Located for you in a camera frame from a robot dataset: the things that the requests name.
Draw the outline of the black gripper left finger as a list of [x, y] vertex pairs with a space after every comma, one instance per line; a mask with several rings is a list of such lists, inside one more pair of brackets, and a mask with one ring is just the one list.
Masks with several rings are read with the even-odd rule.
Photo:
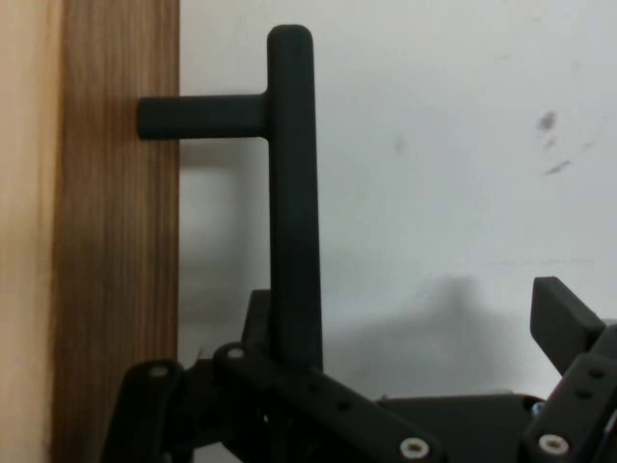
[[104, 462], [189, 462], [221, 444], [243, 462], [443, 462], [427, 431], [314, 369], [270, 356], [270, 293], [252, 293], [242, 338], [191, 368], [124, 376]]

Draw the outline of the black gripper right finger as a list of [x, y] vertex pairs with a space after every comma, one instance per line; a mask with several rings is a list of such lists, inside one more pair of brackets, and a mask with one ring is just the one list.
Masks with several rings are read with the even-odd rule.
[[616, 326], [558, 278], [534, 280], [530, 330], [561, 379], [523, 433], [524, 462], [616, 460]]

